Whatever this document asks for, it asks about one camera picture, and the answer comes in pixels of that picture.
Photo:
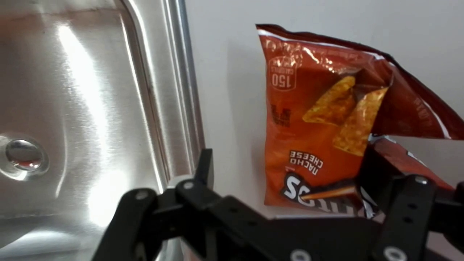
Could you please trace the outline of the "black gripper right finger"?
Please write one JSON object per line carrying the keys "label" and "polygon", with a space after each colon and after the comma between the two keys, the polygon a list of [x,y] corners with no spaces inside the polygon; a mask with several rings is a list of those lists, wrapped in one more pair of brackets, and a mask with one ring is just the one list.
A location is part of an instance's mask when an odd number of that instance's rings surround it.
{"label": "black gripper right finger", "polygon": [[426,247],[430,232],[464,251],[464,186],[449,186],[413,154],[388,139],[367,147],[361,187],[385,215],[372,261],[448,261]]}

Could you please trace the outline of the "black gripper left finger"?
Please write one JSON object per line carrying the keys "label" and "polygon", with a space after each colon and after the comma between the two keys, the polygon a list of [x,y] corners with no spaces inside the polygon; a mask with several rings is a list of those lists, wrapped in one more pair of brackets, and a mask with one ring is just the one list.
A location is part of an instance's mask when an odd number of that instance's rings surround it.
{"label": "black gripper left finger", "polygon": [[203,149],[191,178],[156,194],[124,193],[91,261],[155,261],[181,238],[203,261],[271,261],[258,225],[262,216],[210,187],[213,151]]}

